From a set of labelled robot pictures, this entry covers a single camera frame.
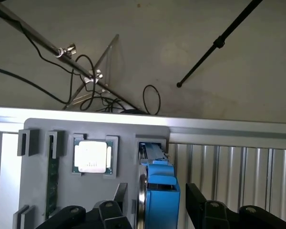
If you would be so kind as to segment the black tripod leg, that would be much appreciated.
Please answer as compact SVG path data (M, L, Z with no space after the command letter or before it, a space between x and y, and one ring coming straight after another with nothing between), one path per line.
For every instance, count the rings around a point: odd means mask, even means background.
M236 17L236 19L227 27L227 29L215 39L212 46L207 50L207 52L199 59L199 61L190 69L190 71L179 81L176 86L181 88L185 81L198 69L198 67L214 52L215 49L221 49L225 45L225 40L232 32L253 12L254 9L263 0L252 0Z

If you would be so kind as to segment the silver pole clamp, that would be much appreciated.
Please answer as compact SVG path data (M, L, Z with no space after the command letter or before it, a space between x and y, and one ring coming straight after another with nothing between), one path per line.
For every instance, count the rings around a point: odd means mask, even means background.
M93 82L97 83L99 80L101 80L103 78L103 74L102 74L101 70L97 69L95 71L95 73L96 73L96 76L95 76L95 80L94 80L93 70L89 70L90 76L89 77L84 77L83 78L83 82L84 83L93 83Z
M70 43L66 48L59 47L57 49L57 54L54 54L54 57L56 59L71 59L73 55L77 53L76 45L75 43Z

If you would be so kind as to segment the silver metal frame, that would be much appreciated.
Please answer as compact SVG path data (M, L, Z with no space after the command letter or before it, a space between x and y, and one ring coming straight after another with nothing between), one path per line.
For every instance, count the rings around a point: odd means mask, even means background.
M100 56L97 63L94 65L94 70L96 72L96 86L98 88L95 89L95 93L112 93L109 90L109 80L111 75L111 60L112 60L112 53L115 45L119 40L119 34L116 34L112 41L109 43L103 54ZM78 96L80 92L85 89L86 86L93 86L93 79L88 79L87 77L83 78L83 83L77 88L77 90L72 94L71 101L63 107L63 110L68 109L76 104L84 102L85 99L89 99L90 95L92 95L93 91L88 90L87 94L83 96Z

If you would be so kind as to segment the CPU chip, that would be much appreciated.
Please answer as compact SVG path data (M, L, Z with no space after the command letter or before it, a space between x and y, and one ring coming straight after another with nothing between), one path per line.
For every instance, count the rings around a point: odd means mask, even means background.
M112 174L113 141L74 140L73 172Z

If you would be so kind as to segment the silver tripod stand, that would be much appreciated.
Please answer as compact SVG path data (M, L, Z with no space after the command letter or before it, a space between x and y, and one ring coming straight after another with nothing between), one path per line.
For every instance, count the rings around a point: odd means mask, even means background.
M51 52L53 55L57 54L58 48L56 46L54 46L52 43L50 43L42 35L40 35L37 31L35 31L31 26L29 26L27 23L25 23L25 21L23 21L20 17L18 17L16 14L14 14L12 11L10 11L7 7L5 7L1 2L0 2L0 18L2 20L6 21L9 25L14 27L19 32L21 32L28 39L28 41L34 46L39 57L42 60L44 60L45 62L50 63L52 65L58 66L58 67L62 68L64 71L66 71L67 73L71 74L70 86L72 86L73 76L75 75L75 73L74 73L75 71L78 72L77 75L81 78L82 83L83 83L83 78L90 76L89 70L93 70L94 80L95 80L96 73L94 70L94 64L92 63L91 59L87 55L81 54L80 56L77 57L76 60L73 60L72 58L71 59L67 59L67 58L58 59L60 62L63 62L66 65L71 67L71 71L69 71L69 70L65 69L64 67L62 67L61 65L54 63L54 62L51 62L42 56L42 54L41 54L39 48L36 46L36 44L39 44L44 49ZM47 94L48 96L50 96L51 98L53 98L54 100L58 101L61 104L67 105L71 101L72 94L69 94L68 101L64 102L63 100L61 100L58 97L54 96L53 94L49 93L45 89L41 88L40 86L36 85L35 83L33 83L31 81L24 79L23 77L21 77L19 75L16 75L14 73L8 72L8 71L3 70L3 69L0 69L0 73L8 75L8 76L13 77L13 78L16 78L18 80L21 80L21 81L33 86L34 88L42 91L43 93ZM91 90L91 91L93 91L92 95L90 95L89 99L85 99L84 102L81 102L81 104L80 104L80 110L81 111L88 110L91 107L93 100L95 98L96 99L98 99L98 98L104 99L104 97L101 96L100 94L96 95L97 93L95 93L95 89L96 89L96 83L94 82L92 90ZM117 103L118 105L121 106L121 109L126 114L145 114L144 111L135 107L135 105L128 102L125 98L121 97L120 95L118 95L113 90L111 90L111 89L109 89L109 90L112 91L111 94L116 97L115 100L114 99L110 100L111 105L113 105L114 103Z

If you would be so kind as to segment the green RAM stick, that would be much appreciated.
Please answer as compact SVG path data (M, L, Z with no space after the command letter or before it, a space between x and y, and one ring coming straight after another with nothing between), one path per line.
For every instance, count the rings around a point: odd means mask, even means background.
M48 167L47 167L47 189L46 189L46 206L45 219L55 211L57 207L57 188L58 188L58 170L59 159L53 158L54 152L54 136L49 136L48 146Z

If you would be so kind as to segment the grey parts rack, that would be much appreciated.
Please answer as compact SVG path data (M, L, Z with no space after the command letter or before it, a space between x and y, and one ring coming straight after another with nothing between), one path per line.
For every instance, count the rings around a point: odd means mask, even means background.
M113 124L30 118L19 131L18 155L22 159L19 210L13 229L35 229L45 219L49 136L54 136L53 158L59 159L57 207L86 210L111 199L120 183L128 184L127 217L134 221L140 142L166 148L169 128L155 125ZM74 173L74 140L113 141L112 174Z

